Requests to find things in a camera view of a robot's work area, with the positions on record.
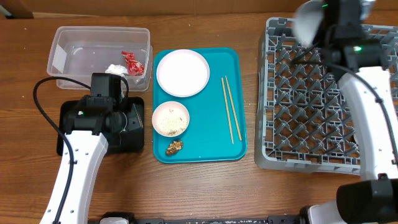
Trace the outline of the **white tissue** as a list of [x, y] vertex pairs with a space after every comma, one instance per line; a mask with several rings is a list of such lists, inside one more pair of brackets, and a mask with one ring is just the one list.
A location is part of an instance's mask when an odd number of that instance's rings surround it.
[[122, 65], [115, 65], [111, 64], [105, 71], [105, 73], [119, 75], [119, 76], [126, 76], [128, 74], [128, 70], [126, 67]]

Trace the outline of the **red strawberry candy wrapper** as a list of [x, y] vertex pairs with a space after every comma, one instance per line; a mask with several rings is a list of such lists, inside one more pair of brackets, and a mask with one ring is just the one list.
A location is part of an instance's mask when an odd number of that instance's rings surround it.
[[121, 54], [125, 59], [129, 76], [141, 76], [144, 74], [145, 67], [135, 59], [134, 53], [122, 51]]

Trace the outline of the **small pink bowl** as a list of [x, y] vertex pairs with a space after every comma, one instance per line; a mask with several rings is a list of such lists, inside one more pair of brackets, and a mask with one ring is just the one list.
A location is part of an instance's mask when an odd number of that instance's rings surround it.
[[166, 101], [160, 104], [152, 114], [152, 126], [164, 137], [177, 137], [183, 134], [190, 123], [187, 108], [176, 101]]

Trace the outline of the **grey white bowl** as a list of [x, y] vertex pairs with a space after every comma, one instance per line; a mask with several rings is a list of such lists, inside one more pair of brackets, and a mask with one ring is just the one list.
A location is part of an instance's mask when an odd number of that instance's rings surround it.
[[309, 47], [318, 32], [323, 20], [323, 1], [311, 0], [303, 3], [294, 14], [292, 32], [294, 37], [304, 46]]

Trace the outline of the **white rice pile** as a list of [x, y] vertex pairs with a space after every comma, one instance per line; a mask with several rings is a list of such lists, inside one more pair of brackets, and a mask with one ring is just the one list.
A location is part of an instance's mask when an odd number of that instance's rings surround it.
[[161, 112], [158, 121], [160, 133], [164, 136], [178, 136], [188, 126], [185, 113], [178, 109], [167, 109]]

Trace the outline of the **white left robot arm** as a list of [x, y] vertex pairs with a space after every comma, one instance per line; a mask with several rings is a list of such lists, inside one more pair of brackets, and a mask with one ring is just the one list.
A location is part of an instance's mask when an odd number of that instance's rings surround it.
[[129, 85], [120, 75], [94, 73], [85, 95], [63, 117], [59, 128], [44, 118], [63, 141], [60, 168], [41, 223], [87, 223], [88, 210], [107, 135], [127, 128], [124, 113]]

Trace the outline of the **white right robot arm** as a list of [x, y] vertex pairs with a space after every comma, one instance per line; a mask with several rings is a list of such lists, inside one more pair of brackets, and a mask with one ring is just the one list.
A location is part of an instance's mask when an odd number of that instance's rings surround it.
[[360, 151], [361, 181], [306, 210], [309, 223], [389, 223], [397, 220], [397, 116], [387, 56], [362, 22], [372, 1], [309, 1], [295, 14], [295, 35], [321, 49], [349, 107]]

